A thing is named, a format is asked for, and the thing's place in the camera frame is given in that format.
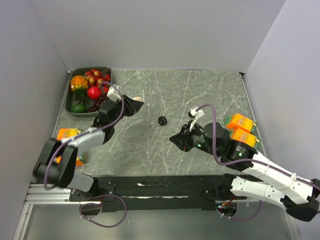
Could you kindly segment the beige earbud charging case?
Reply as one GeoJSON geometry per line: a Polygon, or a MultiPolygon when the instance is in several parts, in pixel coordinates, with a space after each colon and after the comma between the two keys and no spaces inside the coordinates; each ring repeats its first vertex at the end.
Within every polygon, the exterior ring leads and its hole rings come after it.
{"type": "Polygon", "coordinates": [[[140,102],[143,101],[141,97],[134,97],[133,100],[134,100],[134,101],[140,101],[140,102]]]}

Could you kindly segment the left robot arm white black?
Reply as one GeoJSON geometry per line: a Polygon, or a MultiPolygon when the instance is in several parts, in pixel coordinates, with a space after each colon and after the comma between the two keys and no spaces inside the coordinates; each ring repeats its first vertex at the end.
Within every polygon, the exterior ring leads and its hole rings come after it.
{"type": "Polygon", "coordinates": [[[48,139],[38,157],[32,174],[37,180],[62,189],[81,191],[87,201],[99,195],[98,182],[91,176],[76,172],[77,157],[91,148],[107,143],[115,133],[114,125],[123,117],[135,115],[144,102],[122,95],[116,101],[108,100],[102,104],[93,124],[86,131],[62,140],[48,139]]]}

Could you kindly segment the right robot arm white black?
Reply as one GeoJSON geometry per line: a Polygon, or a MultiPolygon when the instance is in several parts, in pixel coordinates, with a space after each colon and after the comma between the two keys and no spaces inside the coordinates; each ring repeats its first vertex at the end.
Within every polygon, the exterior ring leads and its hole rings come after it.
{"type": "Polygon", "coordinates": [[[169,140],[181,151],[197,148],[212,155],[217,164],[260,180],[253,182],[240,176],[229,177],[228,182],[218,187],[223,199],[232,196],[256,198],[284,209],[288,215],[303,222],[310,222],[319,214],[319,179],[305,179],[278,166],[254,147],[231,139],[229,131],[219,123],[202,127],[189,121],[169,140]]]}

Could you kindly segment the black earbud charging case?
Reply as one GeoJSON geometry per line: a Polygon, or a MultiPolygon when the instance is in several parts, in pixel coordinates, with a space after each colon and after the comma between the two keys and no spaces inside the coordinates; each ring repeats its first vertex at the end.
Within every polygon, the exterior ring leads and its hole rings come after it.
{"type": "Polygon", "coordinates": [[[157,120],[160,126],[165,126],[168,123],[165,116],[159,116],[157,120]]]}

